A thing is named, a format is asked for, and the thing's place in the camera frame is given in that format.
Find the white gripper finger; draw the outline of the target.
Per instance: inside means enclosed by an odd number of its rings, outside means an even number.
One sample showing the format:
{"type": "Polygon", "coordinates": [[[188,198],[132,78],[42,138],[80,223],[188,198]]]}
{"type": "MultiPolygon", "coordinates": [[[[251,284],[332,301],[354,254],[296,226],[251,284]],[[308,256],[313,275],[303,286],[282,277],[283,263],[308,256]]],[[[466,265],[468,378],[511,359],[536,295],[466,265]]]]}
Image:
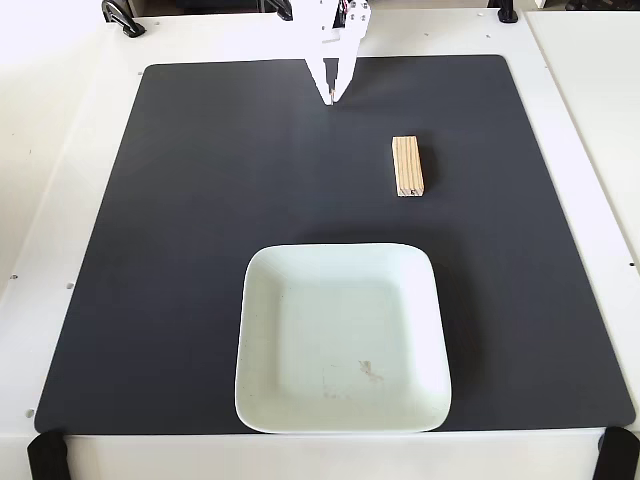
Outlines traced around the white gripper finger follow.
{"type": "Polygon", "coordinates": [[[346,1],[344,5],[344,27],[338,40],[337,74],[331,93],[333,104],[342,98],[353,79],[358,49],[371,16],[367,1],[346,1]]]}
{"type": "Polygon", "coordinates": [[[305,61],[324,104],[331,105],[333,100],[327,82],[324,59],[322,57],[307,57],[305,61]]]}

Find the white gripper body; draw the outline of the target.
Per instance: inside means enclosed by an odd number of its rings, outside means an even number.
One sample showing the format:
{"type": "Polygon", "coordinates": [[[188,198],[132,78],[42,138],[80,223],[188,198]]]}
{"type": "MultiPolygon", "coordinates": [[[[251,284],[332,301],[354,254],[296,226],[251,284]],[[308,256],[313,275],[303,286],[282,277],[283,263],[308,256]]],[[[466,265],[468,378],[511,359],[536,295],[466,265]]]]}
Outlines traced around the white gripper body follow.
{"type": "Polygon", "coordinates": [[[326,47],[338,57],[338,40],[344,27],[346,1],[297,0],[292,2],[293,24],[303,58],[322,57],[326,47]]]}

